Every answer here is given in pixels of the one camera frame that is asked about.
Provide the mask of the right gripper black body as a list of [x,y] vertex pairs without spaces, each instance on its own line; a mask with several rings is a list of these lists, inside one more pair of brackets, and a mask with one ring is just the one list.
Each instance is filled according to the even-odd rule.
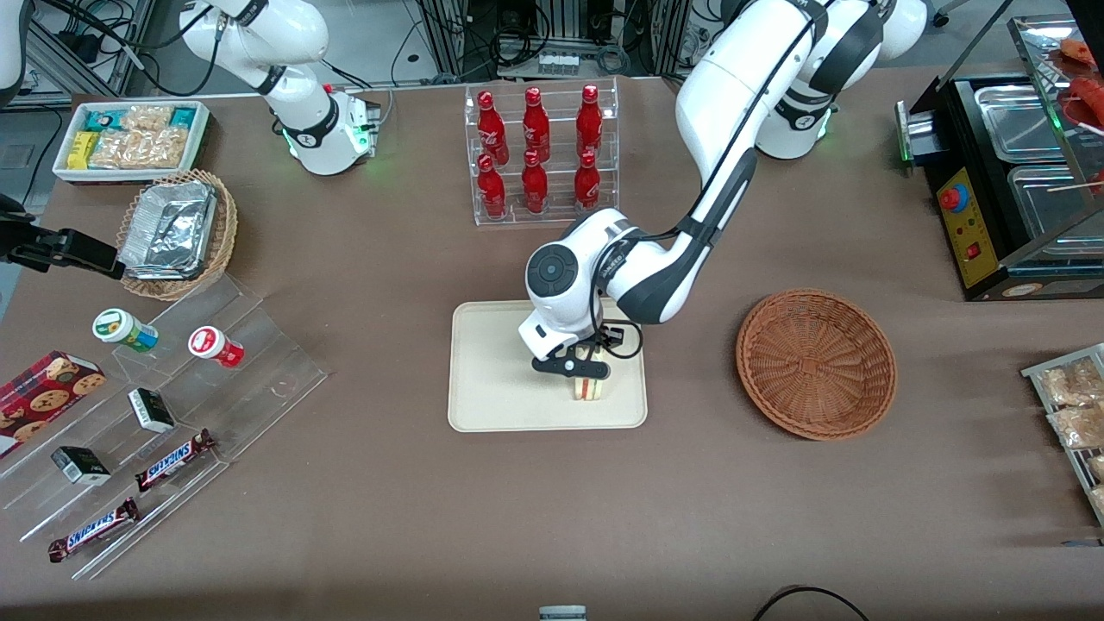
[[40,230],[34,217],[1,219],[1,260],[28,270],[42,270]]

